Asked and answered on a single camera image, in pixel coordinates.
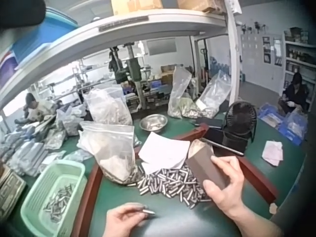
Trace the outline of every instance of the shelving unit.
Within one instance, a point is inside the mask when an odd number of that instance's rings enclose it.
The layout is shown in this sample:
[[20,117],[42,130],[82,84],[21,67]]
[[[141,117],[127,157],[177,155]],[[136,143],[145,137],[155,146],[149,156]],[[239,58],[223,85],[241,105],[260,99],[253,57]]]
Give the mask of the shelving unit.
[[[226,16],[192,10],[159,9],[116,15],[80,27],[53,42],[14,74],[0,90],[0,109],[39,78],[105,48],[139,40],[191,36],[197,56],[199,40],[222,35],[228,35],[230,42],[231,104],[238,99],[240,62],[236,21],[228,0],[225,0],[225,6]],[[199,72],[199,57],[195,62],[196,71]]]
[[282,95],[285,88],[291,83],[292,77],[295,72],[299,72],[303,78],[303,84],[305,84],[309,90],[309,95],[306,100],[308,105],[308,111],[310,112],[315,101],[316,96],[316,64],[308,63],[299,60],[298,58],[292,58],[290,50],[307,53],[312,57],[316,57],[316,45],[285,41],[283,35],[283,41],[285,42],[283,53],[285,63],[283,65],[283,80],[280,85],[280,96]]

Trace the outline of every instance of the hand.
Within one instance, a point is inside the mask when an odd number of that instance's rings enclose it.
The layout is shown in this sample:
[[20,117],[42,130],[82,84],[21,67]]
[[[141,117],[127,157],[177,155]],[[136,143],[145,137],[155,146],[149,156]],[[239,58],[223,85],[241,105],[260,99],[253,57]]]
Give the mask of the hand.
[[109,210],[103,237],[129,237],[131,230],[143,221],[147,214],[140,203],[126,203]]
[[204,189],[218,208],[233,219],[245,208],[241,200],[244,175],[236,157],[211,157],[211,159],[229,176],[231,183],[225,189],[220,190],[212,181],[204,180]]

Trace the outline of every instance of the green table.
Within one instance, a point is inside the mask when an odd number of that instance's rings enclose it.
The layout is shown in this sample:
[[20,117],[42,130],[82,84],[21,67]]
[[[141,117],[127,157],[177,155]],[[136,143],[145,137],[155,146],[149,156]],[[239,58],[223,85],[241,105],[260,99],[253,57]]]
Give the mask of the green table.
[[[161,135],[172,138],[191,131],[193,128],[193,125],[185,119],[169,118],[169,123]],[[135,122],[135,133],[143,142],[148,136],[148,133],[140,129],[138,122]],[[261,158],[267,140],[283,143],[284,161],[278,167],[272,167]],[[64,143],[61,150],[66,150],[67,153],[75,151],[77,149],[77,141],[77,137],[70,138]],[[255,141],[249,145],[245,155],[279,190],[276,204],[280,206],[290,193],[301,170],[305,158],[301,148],[293,145],[288,139],[282,137],[278,131],[259,120]],[[95,160],[93,158],[84,162],[87,177],[94,163]],[[17,234],[21,233],[21,236],[28,237],[32,235],[20,217],[20,207],[35,179],[28,177],[25,180],[29,187],[11,214],[7,226]],[[269,205],[247,181],[245,182],[242,196],[245,204],[254,212],[265,218],[271,217]],[[101,237],[104,231],[107,210],[131,201],[144,203],[158,214],[157,218],[136,229],[133,236],[239,236],[239,231],[234,223],[214,205],[200,203],[193,210],[189,210],[177,198],[167,199],[162,195],[152,196],[150,194],[140,196],[136,188],[122,187],[105,178],[100,185],[89,236]]]

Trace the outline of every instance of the door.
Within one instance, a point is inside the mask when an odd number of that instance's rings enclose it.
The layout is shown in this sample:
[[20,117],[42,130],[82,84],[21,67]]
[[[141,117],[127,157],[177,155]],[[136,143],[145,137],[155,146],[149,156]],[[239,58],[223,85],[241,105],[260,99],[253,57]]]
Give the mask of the door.
[[[277,51],[274,47],[275,42],[278,43]],[[241,47],[242,70],[246,75],[246,81],[278,93],[283,74],[281,36],[241,35]]]

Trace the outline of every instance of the woman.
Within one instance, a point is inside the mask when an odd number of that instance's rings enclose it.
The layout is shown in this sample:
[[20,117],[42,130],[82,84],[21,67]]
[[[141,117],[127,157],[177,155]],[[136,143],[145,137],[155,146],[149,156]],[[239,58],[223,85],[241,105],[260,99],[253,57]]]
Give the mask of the woman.
[[283,92],[278,101],[278,109],[281,115],[292,112],[295,108],[305,109],[307,99],[306,86],[302,84],[302,75],[295,73],[291,85]]

